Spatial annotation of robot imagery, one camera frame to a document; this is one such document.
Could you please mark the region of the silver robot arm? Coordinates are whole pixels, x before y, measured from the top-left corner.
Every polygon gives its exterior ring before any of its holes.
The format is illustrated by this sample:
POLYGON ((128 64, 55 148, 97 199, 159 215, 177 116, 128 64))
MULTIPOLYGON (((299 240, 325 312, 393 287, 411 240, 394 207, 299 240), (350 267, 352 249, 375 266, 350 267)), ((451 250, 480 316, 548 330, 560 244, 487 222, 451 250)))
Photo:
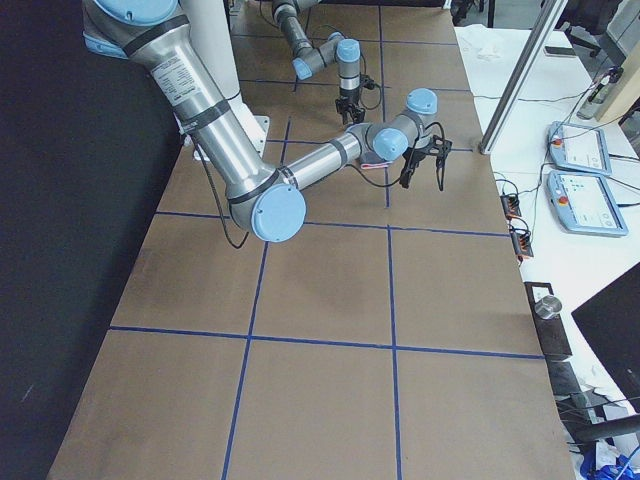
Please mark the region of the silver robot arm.
POLYGON ((273 1, 272 18, 292 50, 292 66, 297 79, 307 80, 336 64, 339 78, 336 111, 344 125, 361 123, 365 117, 365 109, 360 106, 363 79, 360 43, 337 31, 316 47, 305 33, 298 15, 317 4, 319 1, 273 1))
POLYGON ((267 121, 243 102, 220 1, 86 1, 82 5, 86 47, 97 54, 144 66, 169 101, 182 131, 226 185, 234 222, 266 242, 290 239, 306 216, 303 190, 347 166, 380 168, 405 163, 407 186, 419 163, 434 156, 443 165, 451 144, 436 121, 437 98, 419 88, 405 109, 386 123, 363 120, 358 110, 359 43, 339 33, 314 47, 298 16, 306 1, 276 1, 273 19, 293 51, 299 79, 329 65, 339 72, 337 107, 346 131, 292 164, 262 158, 267 121))

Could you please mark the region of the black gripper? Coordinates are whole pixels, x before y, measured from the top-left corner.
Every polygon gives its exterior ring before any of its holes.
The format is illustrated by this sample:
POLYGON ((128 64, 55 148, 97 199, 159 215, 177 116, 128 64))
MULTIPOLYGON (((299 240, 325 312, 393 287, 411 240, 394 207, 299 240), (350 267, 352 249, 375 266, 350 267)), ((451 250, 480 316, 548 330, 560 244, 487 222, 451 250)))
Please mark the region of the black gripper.
POLYGON ((414 170, 418 168, 421 162, 421 151, 419 149, 408 148, 405 152, 405 166, 399 176, 399 184, 402 188, 408 189, 414 170))
POLYGON ((350 123, 350 113, 353 123, 362 123, 364 110, 360 106, 359 92, 340 92, 335 100, 336 111, 340 113, 344 125, 350 123))

